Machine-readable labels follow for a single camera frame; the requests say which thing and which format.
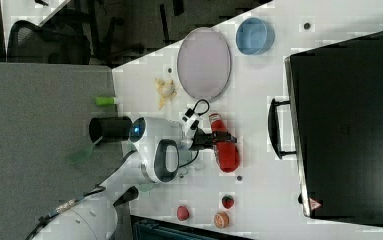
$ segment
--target red toy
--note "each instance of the red toy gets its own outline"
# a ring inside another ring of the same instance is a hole
[[[224,196],[222,198],[222,205],[226,209],[230,209],[234,205],[234,198],[229,195]]]
[[[228,132],[225,124],[218,113],[213,113],[209,116],[212,132]],[[215,145],[215,156],[223,172],[229,173],[235,171],[240,165],[240,156],[238,154],[237,146],[233,142],[218,142]]]
[[[176,211],[176,216],[178,217],[179,221],[185,221],[190,217],[190,213],[185,206],[179,206],[178,210]]]

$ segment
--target white table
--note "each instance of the white table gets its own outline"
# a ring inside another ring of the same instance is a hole
[[[48,6],[34,0],[0,0],[3,16],[4,44],[7,51],[10,30],[19,20],[42,26],[48,19],[62,9],[70,0],[44,0]]]
[[[239,24],[250,16],[272,23],[276,32],[273,47],[261,56],[244,56],[235,45]],[[303,29],[306,22],[312,24],[310,30]],[[196,161],[203,169],[191,166],[183,179],[157,185],[150,197],[140,196],[130,203],[131,214],[252,239],[383,239],[383,228],[304,217],[297,202],[300,186],[295,157],[279,160],[267,131],[270,100],[288,98],[284,58],[383,30],[383,1],[276,0],[213,29],[228,42],[232,72],[228,88],[211,108],[221,114],[238,138],[242,164],[234,173],[224,174],[213,153],[205,151]],[[113,70],[116,95],[121,99],[120,115],[132,120],[141,116],[178,120],[179,113],[196,102],[178,80],[175,63],[180,45],[178,42]],[[157,109],[156,77],[172,78],[178,87],[177,97],[161,111]],[[292,150],[289,109],[281,109],[283,145],[285,150]],[[210,129],[207,118],[202,126]],[[237,175],[243,176],[241,182]],[[235,196],[235,206],[227,211],[232,223],[217,229],[213,217],[223,210],[220,200],[225,193]],[[184,222],[176,218],[181,204],[191,210],[191,218]]]

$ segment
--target yellow object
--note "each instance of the yellow object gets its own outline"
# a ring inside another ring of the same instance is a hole
[[[173,80],[169,82],[163,81],[163,79],[156,78],[156,90],[160,95],[159,110],[163,108],[167,99],[172,99],[176,96],[175,83]]]

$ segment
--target office chair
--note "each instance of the office chair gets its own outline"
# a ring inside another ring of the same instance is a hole
[[[8,62],[87,65],[90,56],[90,42],[84,35],[63,33],[53,25],[18,21],[10,31]]]

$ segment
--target green object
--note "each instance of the green object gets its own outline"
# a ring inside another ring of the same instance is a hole
[[[96,97],[95,104],[98,106],[106,106],[114,104],[114,97]]]
[[[151,189],[154,188],[154,183],[145,183],[138,185],[138,190],[141,192],[149,192]]]
[[[88,158],[90,158],[92,156],[92,153],[94,152],[94,148],[95,146],[103,139],[103,136],[101,136],[99,139],[97,139],[97,141],[95,141],[94,143],[92,143],[91,146],[89,147],[86,147],[82,150],[80,150],[79,152],[76,152],[72,155],[69,155],[67,157],[67,159],[72,163],[72,164],[76,164],[78,162],[82,162],[82,161],[85,161],[87,160]]]

